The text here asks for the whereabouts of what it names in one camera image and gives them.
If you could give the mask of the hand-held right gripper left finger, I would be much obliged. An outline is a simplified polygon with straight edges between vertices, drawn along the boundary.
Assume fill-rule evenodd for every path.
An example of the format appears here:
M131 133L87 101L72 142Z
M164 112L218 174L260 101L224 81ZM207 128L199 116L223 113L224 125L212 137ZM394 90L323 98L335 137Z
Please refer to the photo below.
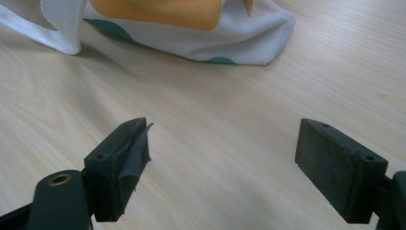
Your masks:
M96 221L117 221L150 161L147 133L151 124L137 118L119 125L84 158L93 186Z

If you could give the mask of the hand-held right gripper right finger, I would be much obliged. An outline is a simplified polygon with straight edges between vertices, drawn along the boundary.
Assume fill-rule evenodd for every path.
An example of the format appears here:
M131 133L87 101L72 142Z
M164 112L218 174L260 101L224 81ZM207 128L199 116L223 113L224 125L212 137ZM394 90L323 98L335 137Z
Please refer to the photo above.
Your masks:
M295 163L346 222L370 221L386 159L331 125L301 119Z

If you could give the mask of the white cloth bag orange green print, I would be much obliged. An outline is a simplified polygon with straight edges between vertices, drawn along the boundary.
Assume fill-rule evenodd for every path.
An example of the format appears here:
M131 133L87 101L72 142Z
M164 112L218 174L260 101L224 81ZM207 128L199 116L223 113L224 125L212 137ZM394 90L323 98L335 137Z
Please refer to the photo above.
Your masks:
M273 0L39 0L46 28L0 3L0 25L68 55L85 21L147 47L210 63L266 65L294 31Z

